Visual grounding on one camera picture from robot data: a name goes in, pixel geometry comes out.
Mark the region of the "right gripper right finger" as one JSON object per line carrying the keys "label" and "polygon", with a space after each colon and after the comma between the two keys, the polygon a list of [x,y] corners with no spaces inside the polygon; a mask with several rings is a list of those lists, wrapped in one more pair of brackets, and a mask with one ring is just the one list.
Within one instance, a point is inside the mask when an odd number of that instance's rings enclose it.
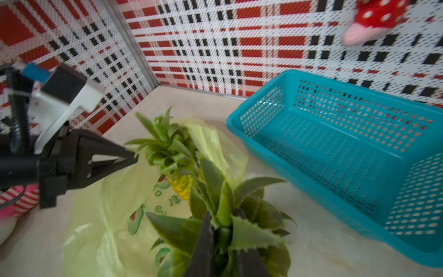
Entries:
{"label": "right gripper right finger", "polygon": [[238,277],[270,277],[257,249],[236,250],[235,259]]}

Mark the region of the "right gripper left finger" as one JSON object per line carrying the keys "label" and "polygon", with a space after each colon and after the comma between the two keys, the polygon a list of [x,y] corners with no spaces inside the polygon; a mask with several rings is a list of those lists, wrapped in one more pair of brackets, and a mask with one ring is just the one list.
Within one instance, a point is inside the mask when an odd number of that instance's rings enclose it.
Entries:
{"label": "right gripper left finger", "polygon": [[206,213],[198,237],[197,245],[184,277],[214,277],[213,254],[215,249],[215,236],[211,224],[211,215]]}

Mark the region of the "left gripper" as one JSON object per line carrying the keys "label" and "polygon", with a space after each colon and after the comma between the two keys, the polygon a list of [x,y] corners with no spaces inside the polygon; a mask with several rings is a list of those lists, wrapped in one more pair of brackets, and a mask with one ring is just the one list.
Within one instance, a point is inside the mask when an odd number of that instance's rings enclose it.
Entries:
{"label": "left gripper", "polygon": [[88,130],[54,135],[38,162],[40,208],[54,208],[68,190],[86,188],[137,162],[134,152]]}

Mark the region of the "yellow pineapple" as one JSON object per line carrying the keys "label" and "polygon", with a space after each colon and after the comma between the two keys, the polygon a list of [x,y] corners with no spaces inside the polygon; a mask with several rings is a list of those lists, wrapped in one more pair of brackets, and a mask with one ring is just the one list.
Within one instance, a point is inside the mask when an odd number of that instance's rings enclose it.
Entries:
{"label": "yellow pineapple", "polygon": [[236,250],[257,249],[270,277],[286,277],[291,257],[284,228],[290,216],[265,200],[265,187],[280,178],[256,177],[231,186],[224,174],[207,158],[200,157],[201,178],[190,193],[191,217],[175,218],[147,213],[164,245],[158,256],[160,277],[183,277],[197,245],[207,212],[215,236],[215,277],[237,277]]}

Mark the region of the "green-yellow pineapple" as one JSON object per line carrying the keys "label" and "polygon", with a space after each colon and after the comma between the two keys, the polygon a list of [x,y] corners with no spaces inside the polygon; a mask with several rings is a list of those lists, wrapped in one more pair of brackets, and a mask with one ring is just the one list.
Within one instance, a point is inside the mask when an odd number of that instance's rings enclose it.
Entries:
{"label": "green-yellow pineapple", "polygon": [[149,136],[135,138],[125,145],[136,157],[142,155],[149,165],[158,167],[174,192],[188,201],[193,185],[200,178],[198,150],[188,128],[172,122],[171,110],[169,107],[153,120],[137,112],[136,118]]}

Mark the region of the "green plastic bag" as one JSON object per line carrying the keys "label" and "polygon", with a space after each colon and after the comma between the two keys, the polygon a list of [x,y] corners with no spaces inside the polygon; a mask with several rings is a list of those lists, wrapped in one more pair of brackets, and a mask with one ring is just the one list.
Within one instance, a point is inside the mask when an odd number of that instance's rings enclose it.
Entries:
{"label": "green plastic bag", "polygon": [[[209,159],[231,186],[240,184],[248,156],[214,127],[201,121],[174,122],[188,128],[200,157]],[[159,235],[147,213],[189,219],[189,200],[173,190],[158,167],[138,156],[134,165],[82,189],[62,248],[67,277],[159,277]]]}

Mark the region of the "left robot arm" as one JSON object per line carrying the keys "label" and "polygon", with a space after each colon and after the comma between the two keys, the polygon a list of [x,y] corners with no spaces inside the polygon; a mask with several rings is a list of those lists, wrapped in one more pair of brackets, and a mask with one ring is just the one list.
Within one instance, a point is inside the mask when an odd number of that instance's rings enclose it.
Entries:
{"label": "left robot arm", "polygon": [[97,134],[71,129],[79,108],[93,112],[105,94],[95,80],[61,64],[1,66],[11,126],[1,136],[1,188],[39,188],[41,208],[53,208],[68,190],[83,189],[137,163],[134,152]]}

